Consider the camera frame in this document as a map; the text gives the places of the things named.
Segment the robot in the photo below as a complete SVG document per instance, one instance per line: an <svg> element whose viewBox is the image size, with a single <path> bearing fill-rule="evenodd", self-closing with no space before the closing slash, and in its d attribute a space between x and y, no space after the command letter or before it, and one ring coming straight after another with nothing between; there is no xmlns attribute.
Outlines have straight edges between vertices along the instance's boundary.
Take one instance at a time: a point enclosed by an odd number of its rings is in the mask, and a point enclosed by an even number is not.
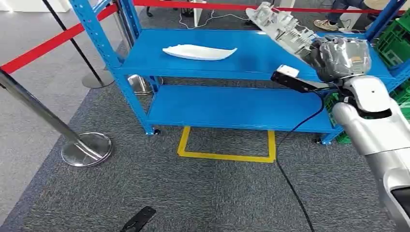
<svg viewBox="0 0 410 232"><path fill-rule="evenodd" d="M383 82L366 75L371 67L367 41L300 30L295 18L268 2L246 13L274 42L314 68L322 82L300 79L299 71L287 65L277 68L272 81L301 93L336 88L343 96L332 109L335 120L365 156L382 209L399 232L410 231L410 125Z"/></svg>

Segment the yellow floor marking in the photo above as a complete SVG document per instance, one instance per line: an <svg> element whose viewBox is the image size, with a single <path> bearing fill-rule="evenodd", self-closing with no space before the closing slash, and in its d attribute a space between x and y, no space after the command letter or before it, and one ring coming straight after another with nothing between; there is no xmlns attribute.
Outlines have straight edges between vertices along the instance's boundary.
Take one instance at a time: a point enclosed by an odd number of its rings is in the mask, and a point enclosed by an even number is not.
<svg viewBox="0 0 410 232"><path fill-rule="evenodd" d="M192 157L192 158L204 158L204 159L216 159L216 160L236 160L236 161L247 161L247 162L262 162L262 163L273 163L276 159L276 145L275 145L275 132L268 130L268 157L258 157L258 156L238 156L238 155L222 155L222 154L212 154L212 153L202 153L202 152L190 152L185 151L187 147L188 137L190 134L190 127L184 127L182 131L181 140L178 146L178 155L182 157Z"/></svg>

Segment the person's leg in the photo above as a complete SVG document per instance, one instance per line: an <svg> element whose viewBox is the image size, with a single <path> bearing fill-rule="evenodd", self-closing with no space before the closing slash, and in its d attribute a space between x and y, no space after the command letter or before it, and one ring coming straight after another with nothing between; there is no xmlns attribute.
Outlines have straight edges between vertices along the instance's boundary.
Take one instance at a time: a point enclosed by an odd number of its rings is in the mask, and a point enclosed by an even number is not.
<svg viewBox="0 0 410 232"><path fill-rule="evenodd" d="M332 10L346 10L349 7L348 0L335 0L332 4ZM343 13L329 13L326 18L329 20L330 24L337 24L340 16Z"/></svg>
<svg viewBox="0 0 410 232"><path fill-rule="evenodd" d="M364 0L335 0L332 4L332 9L346 10L349 6L360 9L368 9L364 4ZM324 30L338 30L337 22L343 13L329 13L325 20L315 20L313 24Z"/></svg>

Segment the blue shelf upright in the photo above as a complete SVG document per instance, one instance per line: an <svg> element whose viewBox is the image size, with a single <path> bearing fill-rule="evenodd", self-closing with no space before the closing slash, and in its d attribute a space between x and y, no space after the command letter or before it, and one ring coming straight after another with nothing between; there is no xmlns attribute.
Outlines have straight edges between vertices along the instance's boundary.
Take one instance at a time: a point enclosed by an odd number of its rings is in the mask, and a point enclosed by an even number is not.
<svg viewBox="0 0 410 232"><path fill-rule="evenodd" d="M93 8L88 0L70 2L149 135L154 134L154 125L290 131L320 108L321 101L315 94L301 94L289 89L160 85L157 82L157 76L270 81L272 73L282 64L298 69L300 78L319 81L310 66L287 53L264 32L144 29L139 24L132 1L120 0L134 41L131 51L122 60L111 47L97 20L97 9L101 10L101 6ZM368 38L366 34L345 35ZM217 61L177 58L162 51L178 44L237 48L237 51ZM400 82L387 70L372 48L370 54L373 62L370 75L379 77L389 88ZM127 77L132 74L143 76L156 90L147 113L128 83ZM297 131L322 133L322 143L330 144L342 128L338 125L333 127L327 112L322 112Z"/></svg>

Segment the stanchion post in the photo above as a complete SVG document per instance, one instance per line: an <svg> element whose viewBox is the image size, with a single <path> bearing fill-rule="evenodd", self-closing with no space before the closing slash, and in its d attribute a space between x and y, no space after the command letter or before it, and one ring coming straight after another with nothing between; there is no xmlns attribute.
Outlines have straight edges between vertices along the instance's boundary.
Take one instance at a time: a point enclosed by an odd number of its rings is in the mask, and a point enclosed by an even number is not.
<svg viewBox="0 0 410 232"><path fill-rule="evenodd" d="M96 132L78 135L1 68L0 87L22 101L28 108L66 137L68 142L64 145L61 156L69 165L89 167L104 161L111 155L113 144L107 136Z"/></svg>
<svg viewBox="0 0 410 232"><path fill-rule="evenodd" d="M56 11L54 11L53 7L51 7L50 3L48 0L43 0L44 5L47 7L47 9L50 11L50 13L53 15L54 19L57 21L57 23L60 25L61 29L63 31L66 31L67 28L60 19L60 17L57 15ZM81 48L78 46L77 42L71 38L70 39L71 43L77 50L78 54L80 54L81 58L83 58L84 62L87 64L87 66L90 68L92 74L94 74L94 77L92 76L85 76L82 80L83 85L88 88L102 88L105 86L110 85L111 83L114 82L114 79L112 78L111 75L108 73L105 75L98 75L98 73L95 71L95 69L92 67L90 61L87 59L86 55L84 55L83 51Z"/></svg>
<svg viewBox="0 0 410 232"><path fill-rule="evenodd" d="M122 40L124 41L126 51L129 53L134 45L133 36L121 4L117 0L113 0L113 4L116 4L118 9L117 13L114 14L114 19L117 23ZM136 95L149 95L153 93L151 85L149 85L140 75L134 74L129 76L128 82Z"/></svg>

